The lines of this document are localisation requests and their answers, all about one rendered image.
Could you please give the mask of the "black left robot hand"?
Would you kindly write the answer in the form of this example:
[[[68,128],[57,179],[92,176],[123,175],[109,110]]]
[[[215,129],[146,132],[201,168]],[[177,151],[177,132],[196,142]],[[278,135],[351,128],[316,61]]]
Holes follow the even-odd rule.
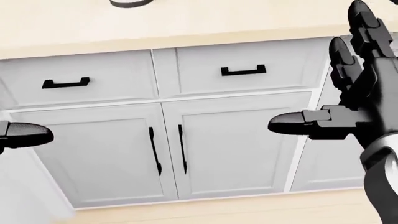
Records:
[[[54,135],[49,128],[32,123],[0,121],[0,154],[5,148],[18,149],[50,143]]]

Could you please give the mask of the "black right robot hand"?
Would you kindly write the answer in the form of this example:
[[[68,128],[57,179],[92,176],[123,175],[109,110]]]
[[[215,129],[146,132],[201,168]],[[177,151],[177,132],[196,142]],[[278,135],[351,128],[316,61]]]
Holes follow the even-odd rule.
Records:
[[[350,44],[335,37],[329,45],[330,74],[340,91],[337,105],[273,117],[270,131],[313,140],[355,136],[362,147],[398,132],[398,57],[392,36],[363,0],[348,9]]]

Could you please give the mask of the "black electric kettle base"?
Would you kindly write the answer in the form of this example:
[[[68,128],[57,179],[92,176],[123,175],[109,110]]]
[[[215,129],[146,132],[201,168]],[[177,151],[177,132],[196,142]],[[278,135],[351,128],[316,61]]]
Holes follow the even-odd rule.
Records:
[[[153,0],[109,0],[111,5],[121,9],[131,9],[148,5]]]

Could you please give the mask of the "white cabinet door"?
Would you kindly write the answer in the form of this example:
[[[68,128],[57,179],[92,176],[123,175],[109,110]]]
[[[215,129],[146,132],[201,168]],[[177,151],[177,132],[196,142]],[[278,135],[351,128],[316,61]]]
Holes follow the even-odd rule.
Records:
[[[362,148],[350,135],[342,141],[299,136],[284,192],[308,192],[363,186]]]
[[[179,198],[282,192],[298,137],[270,132],[267,125],[276,115],[305,109],[310,97],[305,91],[164,103]]]
[[[177,199],[159,104],[30,111],[11,117],[52,130],[54,140],[34,150],[75,208]]]

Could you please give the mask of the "white cabinet drawer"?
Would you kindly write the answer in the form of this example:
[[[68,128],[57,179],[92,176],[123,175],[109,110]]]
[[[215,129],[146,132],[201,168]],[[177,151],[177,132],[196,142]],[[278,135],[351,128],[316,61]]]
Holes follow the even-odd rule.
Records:
[[[272,40],[153,50],[161,98],[316,87],[328,58],[330,38]],[[230,71],[267,73],[221,76]]]
[[[0,60],[4,110],[154,98],[149,50]]]

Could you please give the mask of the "white kitchen cabinet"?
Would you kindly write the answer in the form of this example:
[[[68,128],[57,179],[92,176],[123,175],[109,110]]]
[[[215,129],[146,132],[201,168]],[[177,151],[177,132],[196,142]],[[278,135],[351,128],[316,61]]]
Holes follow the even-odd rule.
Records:
[[[360,187],[353,136],[267,129],[339,102],[330,38],[0,60],[0,110],[47,126],[34,152],[74,208]]]

